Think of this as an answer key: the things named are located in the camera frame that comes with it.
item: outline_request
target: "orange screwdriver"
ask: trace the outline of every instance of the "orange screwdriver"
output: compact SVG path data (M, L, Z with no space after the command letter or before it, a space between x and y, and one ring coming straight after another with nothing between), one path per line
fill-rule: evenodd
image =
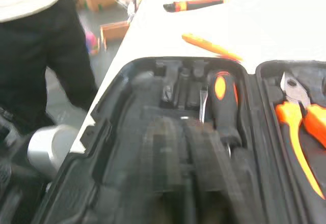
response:
M235 77L227 71L218 71L209 76L215 127L230 155L231 148L241 145L237 130L238 95Z
M187 43L190 43L192 45L195 45L195 46L198 46L198 47L201 47L201 48L204 48L208 51L211 51L211 52L214 52L214 53L217 53L219 55L221 55L222 57L224 58L227 58L227 59L231 59L231 60L234 60L234 61L242 61L242 58L234 53L230 53L228 50L226 50L225 48L222 48L221 46L219 45L216 45L216 44L213 44L201 37L198 37L198 36L195 36L193 34L183 34L182 35L182 38L183 40L185 40Z
M282 124L284 143L292 145L296 158L314 191L325 199L319 184L306 161L299 141L301 122L306 130L326 146L326 109L310 104L305 88L291 74L284 72L281 88L288 101L276 106L276 114Z

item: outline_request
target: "white table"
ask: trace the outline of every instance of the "white table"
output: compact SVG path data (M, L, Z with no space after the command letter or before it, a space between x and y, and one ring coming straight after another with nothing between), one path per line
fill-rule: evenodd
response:
M326 60L326 0L229 0L200 10L167 13L162 5L173 1L179 0L142 1L90 111L120 69L137 58L215 56L184 42L183 33L199 35L240 55L249 73L268 60ZM93 124L89 112L71 151L84 151L79 139Z

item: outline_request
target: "tool case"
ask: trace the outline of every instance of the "tool case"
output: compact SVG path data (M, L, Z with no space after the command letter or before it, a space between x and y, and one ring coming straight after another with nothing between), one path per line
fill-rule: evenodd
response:
M209 98L205 123L198 121L200 90L217 70L236 78L241 145L230 156L216 148L222 144ZM85 154L68 154L32 223L325 223L324 200L282 139L275 107L285 100L284 71L326 106L323 62L269 61L256 74L220 58L128 63L91 113L96 123L81 137ZM323 146L304 128L300 143L326 192ZM251 221L236 218L244 209ZM208 210L213 217L205 221Z

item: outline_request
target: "screwdriver handle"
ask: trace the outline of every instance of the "screwdriver handle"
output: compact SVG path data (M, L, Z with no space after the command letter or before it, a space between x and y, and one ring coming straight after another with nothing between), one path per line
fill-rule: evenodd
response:
M294 154L311 187L322 199L325 199L318 182L306 161L299 141L299 127L302 121L300 106L295 103L284 102L283 104L276 106L276 115L281 124L282 136L285 145L292 145Z
M326 148L326 109L317 104L308 106L303 124L306 130Z
M219 71L210 83L212 110L216 130L221 141L230 146L241 146L237 130L238 96L235 78L227 71Z

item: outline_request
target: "black handle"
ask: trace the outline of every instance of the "black handle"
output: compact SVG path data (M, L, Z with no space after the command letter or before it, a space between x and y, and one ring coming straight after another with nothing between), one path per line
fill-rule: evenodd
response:
M218 71L211 76L210 96L216 130L224 144L231 147L241 146L241 137L237 130L236 80L227 71Z

